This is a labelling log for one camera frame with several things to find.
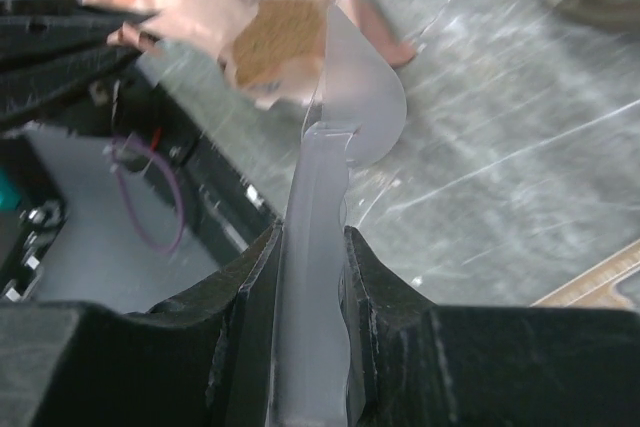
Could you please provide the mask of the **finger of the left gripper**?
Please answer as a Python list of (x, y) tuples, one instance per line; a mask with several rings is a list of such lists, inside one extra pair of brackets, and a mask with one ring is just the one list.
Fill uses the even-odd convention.
[(62, 99), (123, 69), (140, 55), (132, 47), (106, 45), (3, 72), (1, 121), (33, 120)]
[(1, 70), (17, 70), (106, 43), (123, 23), (150, 16), (77, 0), (1, 0)]

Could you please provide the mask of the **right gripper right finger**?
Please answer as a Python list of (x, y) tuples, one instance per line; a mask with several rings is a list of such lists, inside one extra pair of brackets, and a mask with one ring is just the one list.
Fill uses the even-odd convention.
[(639, 317), (431, 302), (345, 231), (363, 426), (635, 426)]

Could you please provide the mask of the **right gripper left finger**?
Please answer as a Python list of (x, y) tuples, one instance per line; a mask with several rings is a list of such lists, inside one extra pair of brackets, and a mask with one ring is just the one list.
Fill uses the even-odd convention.
[(5, 426), (263, 426), (282, 228), (146, 313), (1, 307)]

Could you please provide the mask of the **clear plastic scoop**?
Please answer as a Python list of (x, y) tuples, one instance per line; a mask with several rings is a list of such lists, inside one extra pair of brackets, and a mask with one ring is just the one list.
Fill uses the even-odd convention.
[(278, 269), (267, 423), (346, 426), (352, 347), (342, 307), (350, 171), (383, 158), (407, 116), (403, 86), (342, 10), (327, 13), (319, 119), (302, 136)]

